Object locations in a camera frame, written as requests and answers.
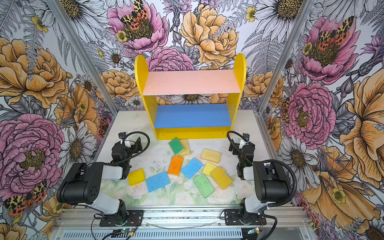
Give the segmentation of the light yellow sponge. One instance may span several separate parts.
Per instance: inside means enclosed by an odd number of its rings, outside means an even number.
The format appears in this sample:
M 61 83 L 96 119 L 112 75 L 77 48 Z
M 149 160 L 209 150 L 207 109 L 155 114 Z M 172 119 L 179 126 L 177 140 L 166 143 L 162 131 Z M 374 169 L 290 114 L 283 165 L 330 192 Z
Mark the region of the light yellow sponge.
M 209 149 L 203 149 L 201 159 L 218 164 L 221 159 L 221 153 Z

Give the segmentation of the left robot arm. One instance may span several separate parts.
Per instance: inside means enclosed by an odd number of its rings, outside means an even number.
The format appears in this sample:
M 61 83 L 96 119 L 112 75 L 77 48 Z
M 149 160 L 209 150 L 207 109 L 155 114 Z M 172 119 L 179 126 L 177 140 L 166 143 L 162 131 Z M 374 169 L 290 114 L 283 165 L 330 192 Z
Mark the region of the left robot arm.
M 143 150 L 141 138 L 130 141 L 130 146 L 119 141 L 112 148 L 112 163 L 127 159 L 112 166 L 108 163 L 73 164 L 57 192 L 57 200 L 72 206 L 87 206 L 102 214 L 109 225 L 122 226 L 129 220 L 123 200 L 103 193 L 102 180 L 125 180 L 131 170 L 130 157 Z

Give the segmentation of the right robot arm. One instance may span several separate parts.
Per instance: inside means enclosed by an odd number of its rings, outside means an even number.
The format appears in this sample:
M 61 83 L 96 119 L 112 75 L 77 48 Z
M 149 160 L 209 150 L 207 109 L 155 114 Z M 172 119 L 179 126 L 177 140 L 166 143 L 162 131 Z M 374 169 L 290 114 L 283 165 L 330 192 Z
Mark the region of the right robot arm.
M 290 202 L 297 190 L 298 181 L 294 171 L 278 160 L 253 161 L 255 145 L 250 142 L 239 144 L 230 141 L 229 151 L 238 157 L 238 177 L 243 181 L 254 182 L 254 193 L 244 198 L 239 210 L 225 212 L 227 225 L 265 224 L 262 214 L 271 207 Z

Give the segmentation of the pale yellow sponge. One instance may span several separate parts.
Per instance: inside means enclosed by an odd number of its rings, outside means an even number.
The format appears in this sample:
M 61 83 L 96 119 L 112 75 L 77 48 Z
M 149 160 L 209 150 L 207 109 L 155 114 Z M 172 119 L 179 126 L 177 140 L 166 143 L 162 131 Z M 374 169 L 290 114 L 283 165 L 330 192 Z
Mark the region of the pale yellow sponge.
M 191 154 L 189 143 L 187 139 L 180 140 L 180 143 L 182 144 L 184 150 L 179 153 L 180 157 L 188 156 Z

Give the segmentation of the dark green scrub sponge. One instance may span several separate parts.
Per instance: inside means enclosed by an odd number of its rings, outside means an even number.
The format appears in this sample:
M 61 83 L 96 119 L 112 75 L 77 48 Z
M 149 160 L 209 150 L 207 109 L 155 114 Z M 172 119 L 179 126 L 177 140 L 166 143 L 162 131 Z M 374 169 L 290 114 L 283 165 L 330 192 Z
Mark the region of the dark green scrub sponge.
M 180 153 L 182 153 L 185 150 L 184 146 L 182 145 L 182 143 L 178 138 L 174 138 L 173 140 L 171 140 L 169 142 L 169 146 L 172 149 L 175 156 L 178 156 Z

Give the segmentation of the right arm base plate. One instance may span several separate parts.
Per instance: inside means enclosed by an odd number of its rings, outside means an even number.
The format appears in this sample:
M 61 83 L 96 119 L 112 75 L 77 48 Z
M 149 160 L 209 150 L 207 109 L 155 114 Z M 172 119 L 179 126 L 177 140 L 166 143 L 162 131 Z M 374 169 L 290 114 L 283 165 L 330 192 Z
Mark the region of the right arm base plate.
M 241 213 L 239 209 L 225 209 L 224 221 L 226 226 L 261 226 L 267 223 L 263 216 L 248 212 Z

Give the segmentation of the golden yellow sponge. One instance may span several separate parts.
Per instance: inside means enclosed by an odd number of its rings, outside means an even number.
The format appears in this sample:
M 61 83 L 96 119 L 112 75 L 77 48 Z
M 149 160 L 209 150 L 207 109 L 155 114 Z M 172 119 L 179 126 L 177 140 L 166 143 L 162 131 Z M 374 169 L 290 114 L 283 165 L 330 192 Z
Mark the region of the golden yellow sponge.
M 222 190 L 227 189 L 232 184 L 232 179 L 225 173 L 225 171 L 216 167 L 210 172 L 210 177 L 219 185 Z

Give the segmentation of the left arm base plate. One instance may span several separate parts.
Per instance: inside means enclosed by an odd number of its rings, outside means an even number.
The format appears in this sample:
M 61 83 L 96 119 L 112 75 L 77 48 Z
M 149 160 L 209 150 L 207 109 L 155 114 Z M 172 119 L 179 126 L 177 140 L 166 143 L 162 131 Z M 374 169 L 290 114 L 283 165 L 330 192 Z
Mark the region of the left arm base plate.
M 140 227 L 143 215 L 143 210 L 127 210 L 122 216 L 118 213 L 105 215 L 100 221 L 100 227 Z

